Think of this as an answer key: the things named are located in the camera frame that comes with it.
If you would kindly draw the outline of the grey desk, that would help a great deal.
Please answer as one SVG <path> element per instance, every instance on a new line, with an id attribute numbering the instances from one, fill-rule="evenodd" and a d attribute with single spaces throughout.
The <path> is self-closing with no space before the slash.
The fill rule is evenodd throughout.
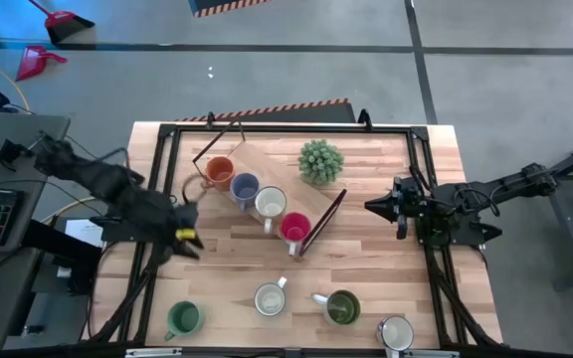
<path id="1" fill-rule="evenodd" d="M 0 144 L 10 140 L 29 147 L 42 131 L 62 139 L 69 126 L 70 120 L 65 116 L 0 112 Z M 0 247 L 0 349 L 24 313 L 32 282 L 43 257 L 43 252 L 38 249 L 23 248 L 14 257 L 7 258 L 8 252 L 24 238 L 47 180 L 46 175 L 34 169 L 32 158 L 22 156 L 14 161 L 13 167 L 15 170 L 10 171 L 0 164 L 0 188 L 22 191 L 25 198 L 7 245 Z"/>

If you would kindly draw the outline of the green succulent potted plant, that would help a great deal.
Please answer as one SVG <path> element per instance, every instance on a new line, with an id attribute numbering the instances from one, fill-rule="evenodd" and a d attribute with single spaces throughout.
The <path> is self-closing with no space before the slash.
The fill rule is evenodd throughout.
<path id="1" fill-rule="evenodd" d="M 343 164 L 344 156 L 325 139 L 312 140 L 300 149 L 300 177 L 308 184 L 322 186 L 335 182 Z"/>

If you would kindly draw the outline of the black aluminium table frame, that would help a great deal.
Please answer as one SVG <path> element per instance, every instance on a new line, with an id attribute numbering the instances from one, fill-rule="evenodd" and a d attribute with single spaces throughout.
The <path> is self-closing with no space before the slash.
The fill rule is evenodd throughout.
<path id="1" fill-rule="evenodd" d="M 407 318 L 418 348 L 437 348 L 445 339 L 468 341 L 461 319 L 446 300 L 434 300 L 426 267 L 427 250 L 414 236 L 397 240 L 395 229 L 364 208 L 383 195 L 397 176 L 419 167 L 432 185 L 462 182 L 464 172 L 454 129 L 449 125 L 331 123 L 246 123 L 241 128 L 222 122 L 138 122 L 129 141 L 132 167 L 156 189 L 183 197 L 206 196 L 189 183 L 195 174 L 193 156 L 183 134 L 216 135 L 225 128 L 276 132 L 284 143 L 270 154 L 298 168 L 300 149 L 325 139 L 344 156 L 343 170 L 328 185 L 312 185 L 329 199 L 343 197 L 332 219 L 299 261 L 276 237 L 263 237 L 255 225 L 208 230 L 200 238 L 205 251 L 199 260 L 174 257 L 163 265 L 123 320 L 117 338 L 149 347 L 174 345 L 185 352 L 229 348 L 238 352 L 277 352 L 281 348 L 328 349 L 349 354 L 380 353 L 377 323 L 390 315 Z M 256 290 L 287 279 L 286 306 L 276 316 L 255 308 Z M 361 303 L 350 325 L 329 324 L 311 296 L 345 289 Z M 204 314 L 203 327 L 169 341 L 167 313 L 177 302 L 191 301 Z"/>

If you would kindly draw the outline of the red hand broom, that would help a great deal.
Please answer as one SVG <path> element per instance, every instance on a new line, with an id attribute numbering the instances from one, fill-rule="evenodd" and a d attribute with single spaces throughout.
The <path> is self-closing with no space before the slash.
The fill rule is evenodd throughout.
<path id="1" fill-rule="evenodd" d="M 44 26 L 53 45 L 62 43 L 67 38 L 81 31 L 93 28 L 96 23 L 70 11 L 50 12 L 36 0 L 28 0 L 46 15 Z"/>

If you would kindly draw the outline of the white mug olive interior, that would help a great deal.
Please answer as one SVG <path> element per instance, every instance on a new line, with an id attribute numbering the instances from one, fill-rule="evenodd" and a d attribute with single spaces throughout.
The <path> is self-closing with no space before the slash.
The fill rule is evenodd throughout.
<path id="1" fill-rule="evenodd" d="M 357 296 L 348 290 L 337 290 L 328 296 L 315 293 L 311 298 L 321 305 L 323 317 L 329 324 L 350 325 L 360 316 L 361 303 Z"/>

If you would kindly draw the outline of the black equipment box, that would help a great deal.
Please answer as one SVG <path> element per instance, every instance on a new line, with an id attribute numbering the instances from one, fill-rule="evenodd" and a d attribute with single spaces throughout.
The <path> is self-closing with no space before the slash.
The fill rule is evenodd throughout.
<path id="1" fill-rule="evenodd" d="M 69 294 L 92 292 L 101 248 L 82 242 L 36 220 L 30 221 L 22 246 L 47 252 L 55 257 L 54 265 L 71 270 L 68 280 Z"/>

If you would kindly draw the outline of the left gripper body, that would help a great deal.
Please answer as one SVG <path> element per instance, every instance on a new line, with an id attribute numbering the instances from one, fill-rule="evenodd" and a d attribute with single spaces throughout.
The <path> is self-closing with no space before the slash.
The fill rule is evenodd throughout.
<path id="1" fill-rule="evenodd" d="M 198 221 L 198 204 L 189 201 L 185 204 L 172 206 L 166 213 L 167 229 L 166 244 L 172 245 L 176 241 L 188 242 L 192 245 L 201 245 L 196 229 Z"/>

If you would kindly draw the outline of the white blue floral mug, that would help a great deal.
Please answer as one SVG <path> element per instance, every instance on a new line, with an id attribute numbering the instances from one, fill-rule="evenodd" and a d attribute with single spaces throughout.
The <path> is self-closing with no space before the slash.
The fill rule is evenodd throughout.
<path id="1" fill-rule="evenodd" d="M 386 358 L 401 358 L 414 341 L 414 329 L 402 316 L 382 319 L 376 328 L 376 338 L 384 347 Z"/>

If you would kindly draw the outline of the black hazard-striped platform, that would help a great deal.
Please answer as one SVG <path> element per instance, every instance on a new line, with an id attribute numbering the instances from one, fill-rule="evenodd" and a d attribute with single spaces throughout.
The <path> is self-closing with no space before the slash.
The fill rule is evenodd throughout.
<path id="1" fill-rule="evenodd" d="M 195 18 L 202 18 L 271 1 L 272 0 L 188 0 L 188 3 L 193 16 Z"/>
<path id="2" fill-rule="evenodd" d="M 346 97 L 221 112 L 215 113 L 213 117 L 215 121 L 222 122 L 234 119 L 242 122 L 357 122 L 352 104 Z"/>

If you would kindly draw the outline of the grey-green mug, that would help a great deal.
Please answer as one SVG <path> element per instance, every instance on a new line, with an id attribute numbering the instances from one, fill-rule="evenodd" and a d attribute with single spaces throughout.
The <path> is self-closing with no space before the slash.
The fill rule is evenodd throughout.
<path id="1" fill-rule="evenodd" d="M 286 306 L 285 285 L 287 279 L 281 277 L 277 282 L 268 282 L 261 285 L 255 292 L 255 308 L 263 316 L 276 316 Z"/>

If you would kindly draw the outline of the red and white mug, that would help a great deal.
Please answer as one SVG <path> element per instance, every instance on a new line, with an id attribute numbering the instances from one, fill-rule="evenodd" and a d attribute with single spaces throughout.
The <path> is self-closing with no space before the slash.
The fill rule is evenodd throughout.
<path id="1" fill-rule="evenodd" d="M 291 257 L 300 255 L 300 251 L 308 243 L 312 231 L 309 217 L 300 212 L 290 212 L 280 221 L 280 236 L 288 245 Z"/>

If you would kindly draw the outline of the green mug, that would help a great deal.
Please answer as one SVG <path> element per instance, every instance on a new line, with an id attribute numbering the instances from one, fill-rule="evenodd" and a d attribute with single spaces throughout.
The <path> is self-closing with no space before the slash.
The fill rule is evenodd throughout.
<path id="1" fill-rule="evenodd" d="M 200 307 L 191 301 L 175 303 L 167 313 L 167 333 L 165 341 L 176 336 L 188 336 L 198 332 L 204 324 L 204 314 Z"/>

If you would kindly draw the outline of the orange mug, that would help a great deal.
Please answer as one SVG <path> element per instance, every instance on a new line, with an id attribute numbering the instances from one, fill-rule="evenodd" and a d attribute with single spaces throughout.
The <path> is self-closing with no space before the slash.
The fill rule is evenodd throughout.
<path id="1" fill-rule="evenodd" d="M 234 177 L 233 162 L 225 156 L 215 157 L 207 163 L 201 187 L 203 189 L 216 188 L 219 191 L 228 192 Z"/>

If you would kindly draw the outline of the grey mug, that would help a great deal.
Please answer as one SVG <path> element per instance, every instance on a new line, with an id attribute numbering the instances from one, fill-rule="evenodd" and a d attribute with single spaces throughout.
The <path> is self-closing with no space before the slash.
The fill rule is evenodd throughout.
<path id="1" fill-rule="evenodd" d="M 259 191 L 260 181 L 253 173 L 237 174 L 230 185 L 230 193 L 242 212 L 253 205 Z"/>

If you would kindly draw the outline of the yellow mug white handle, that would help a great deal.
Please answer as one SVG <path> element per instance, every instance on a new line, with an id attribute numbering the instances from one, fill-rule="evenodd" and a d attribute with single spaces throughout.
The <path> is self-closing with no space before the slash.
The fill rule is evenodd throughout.
<path id="1" fill-rule="evenodd" d="M 271 234 L 287 208 L 287 196 L 277 186 L 266 186 L 255 199 L 255 208 L 264 225 L 264 232 Z"/>

